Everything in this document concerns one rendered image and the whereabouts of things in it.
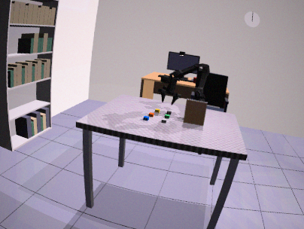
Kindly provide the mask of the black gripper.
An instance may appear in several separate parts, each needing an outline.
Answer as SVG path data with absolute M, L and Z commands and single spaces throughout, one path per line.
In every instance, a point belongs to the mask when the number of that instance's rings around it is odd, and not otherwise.
M 165 93 L 168 93 L 168 94 L 171 94 L 171 95 L 174 95 L 173 96 L 173 100 L 172 100 L 172 105 L 173 105 L 173 103 L 177 100 L 177 99 L 179 99 L 179 98 L 181 98 L 181 95 L 179 94 L 179 93 L 175 93 L 175 89 L 176 89 L 176 86 L 174 86 L 174 85 L 169 85 L 169 87 L 168 87 L 168 90 L 164 90 L 164 89 L 162 89 L 162 88 L 160 88 L 158 91 L 161 93 L 161 95 L 162 95 L 162 102 L 164 101 L 164 99 L 165 99 Z

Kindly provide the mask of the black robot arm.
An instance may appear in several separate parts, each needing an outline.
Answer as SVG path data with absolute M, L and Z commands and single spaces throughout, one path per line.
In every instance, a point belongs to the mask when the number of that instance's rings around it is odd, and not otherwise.
M 202 69 L 200 68 L 200 66 L 202 67 Z M 210 72 L 208 64 L 204 64 L 204 63 L 194 64 L 189 68 L 171 72 L 171 73 L 169 73 L 169 75 L 163 75 L 161 77 L 161 82 L 176 86 L 177 81 L 180 81 L 179 79 L 183 78 L 185 75 L 187 75 L 191 72 L 194 72 L 194 71 L 199 71 L 202 73 L 202 77 L 200 79 L 200 84 L 198 87 L 195 87 L 195 90 L 194 90 L 196 100 L 198 100 L 200 102 L 205 102 L 203 87 L 205 86 L 206 78 Z

